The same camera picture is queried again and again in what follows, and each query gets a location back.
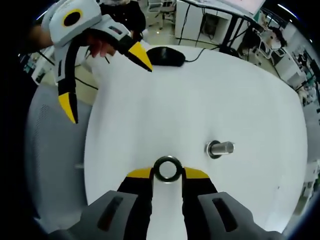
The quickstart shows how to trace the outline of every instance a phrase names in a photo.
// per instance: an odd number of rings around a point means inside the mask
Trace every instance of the metal peg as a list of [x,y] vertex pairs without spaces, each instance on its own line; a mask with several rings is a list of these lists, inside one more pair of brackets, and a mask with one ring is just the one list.
[[230,141],[219,142],[217,140],[208,142],[205,151],[212,159],[217,159],[221,155],[232,154],[235,150],[235,144]]

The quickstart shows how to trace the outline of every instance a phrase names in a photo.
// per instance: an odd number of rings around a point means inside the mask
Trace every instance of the computer mouse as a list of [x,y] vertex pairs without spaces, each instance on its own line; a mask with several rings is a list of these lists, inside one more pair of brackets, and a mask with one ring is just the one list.
[[182,52],[167,46],[157,46],[149,49],[148,55],[152,65],[181,67],[186,57]]

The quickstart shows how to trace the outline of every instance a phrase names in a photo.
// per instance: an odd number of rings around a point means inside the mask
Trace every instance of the white tabletop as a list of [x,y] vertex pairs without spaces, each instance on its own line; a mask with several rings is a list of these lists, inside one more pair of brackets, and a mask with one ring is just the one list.
[[[192,60],[200,48],[170,46]],[[118,189],[127,173],[162,157],[203,170],[262,228],[282,232],[298,202],[307,134],[298,95],[271,73],[239,58],[205,50],[182,67],[147,72],[117,53],[95,60],[100,82],[85,144],[88,203]],[[235,143],[210,159],[205,143]],[[187,239],[181,180],[154,181],[148,239]]]
[[250,14],[248,11],[245,11],[235,5],[231,6],[232,4],[230,2],[224,3],[219,0],[177,0],[177,2],[193,3],[202,8],[213,7],[216,9],[228,11],[229,13],[233,13],[238,16],[247,16],[249,18],[253,17],[252,14]]

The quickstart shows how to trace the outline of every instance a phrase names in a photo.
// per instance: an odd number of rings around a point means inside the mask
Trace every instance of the floor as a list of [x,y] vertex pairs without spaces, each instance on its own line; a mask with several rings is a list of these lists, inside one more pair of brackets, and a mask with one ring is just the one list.
[[[179,40],[175,38],[174,32],[175,32],[175,26],[173,24],[171,24],[169,21],[165,21],[163,24],[163,28],[160,30],[160,26],[157,23],[157,21],[159,21],[161,19],[161,16],[158,16],[157,18],[155,18],[155,14],[154,13],[147,13],[147,7],[146,4],[143,4],[140,2],[141,5],[141,9],[145,14],[145,18],[146,18],[146,26],[147,26],[147,30],[148,30],[148,34],[147,34],[147,38],[146,41],[151,44],[151,45],[178,45]],[[191,46],[191,47],[195,47],[196,42],[192,41],[192,40],[181,40],[180,45],[183,46]],[[197,48],[206,48],[206,49],[212,49],[215,47],[214,44],[209,44],[209,43],[205,43],[205,42],[198,42],[196,44]],[[244,56],[244,61],[247,61],[248,56]],[[261,61],[261,68],[263,68],[264,70],[274,74],[275,76],[279,77],[275,68],[272,66],[272,64],[269,62],[269,60],[263,58],[262,56],[260,57],[260,61]],[[258,65],[258,63],[256,62],[255,58],[253,57],[253,55],[249,55],[249,62]],[[90,84],[94,87],[97,87],[97,83],[93,77],[93,75],[87,71],[84,67],[82,66],[77,66],[75,68],[75,76],[79,79],[81,79],[82,81],[84,81],[87,84]],[[41,84],[49,84],[49,85],[54,85],[54,76],[52,71],[49,71],[45,74],[45,76],[43,77]],[[97,90],[94,88],[91,88],[81,82],[77,81],[76,84],[76,92],[77,92],[77,97],[78,99],[80,99],[81,101],[93,105],[95,98],[96,98],[96,94],[97,94]]]

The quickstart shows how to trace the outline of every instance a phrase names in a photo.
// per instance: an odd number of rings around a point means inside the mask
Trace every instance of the chair backrest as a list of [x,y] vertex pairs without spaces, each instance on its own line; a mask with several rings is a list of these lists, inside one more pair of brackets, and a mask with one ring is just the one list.
[[258,50],[267,59],[270,59],[271,54],[273,52],[272,49],[263,41],[263,39],[261,37],[260,37],[260,44],[259,44]]
[[87,205],[84,172],[85,139],[91,106],[78,101],[79,123],[68,119],[56,87],[40,85],[25,126],[25,174],[38,220],[48,233],[80,220]]
[[147,12],[172,12],[172,10],[175,9],[176,4],[177,0],[148,0]]

